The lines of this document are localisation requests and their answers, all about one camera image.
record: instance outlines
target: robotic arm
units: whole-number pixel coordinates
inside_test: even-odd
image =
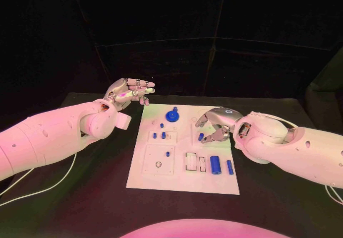
[[[0,133],[0,181],[18,172],[52,164],[91,143],[104,139],[114,127],[127,129],[132,117],[123,110],[132,101],[149,106],[146,94],[155,83],[120,79],[103,99],[29,117]]]
[[[251,112],[244,116],[228,108],[209,110],[195,126],[204,127],[208,121],[217,131],[202,139],[202,143],[228,140],[231,132],[235,148],[253,161],[261,164],[273,162],[307,180],[343,188],[342,135],[299,127],[267,114]]]

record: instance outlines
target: table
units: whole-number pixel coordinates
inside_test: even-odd
[[[70,93],[62,107],[101,97],[103,94]],[[224,106],[244,115],[264,112],[313,127],[296,99],[153,95],[150,102]],[[189,218],[247,223],[296,238],[333,237],[342,232],[343,207],[329,198],[325,186],[289,174],[274,164],[253,162],[234,147],[241,195],[126,188],[143,106],[133,102],[123,113],[133,117],[129,130],[116,129],[107,139],[78,153],[64,182],[51,191],[0,207],[0,237],[119,237],[158,222]],[[0,202],[52,186],[73,158],[37,168]]]

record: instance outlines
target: white board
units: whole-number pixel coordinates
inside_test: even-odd
[[[169,122],[166,113],[178,107],[181,118]],[[127,188],[207,192],[240,195],[231,141],[202,144],[199,134],[215,132],[211,122],[204,128],[195,123],[215,107],[150,104],[145,107],[127,180]],[[197,153],[197,171],[186,170],[186,153]],[[211,156],[220,156],[222,173],[212,174]],[[199,157],[205,158],[207,172],[201,171]],[[227,161],[231,160],[234,175]]]

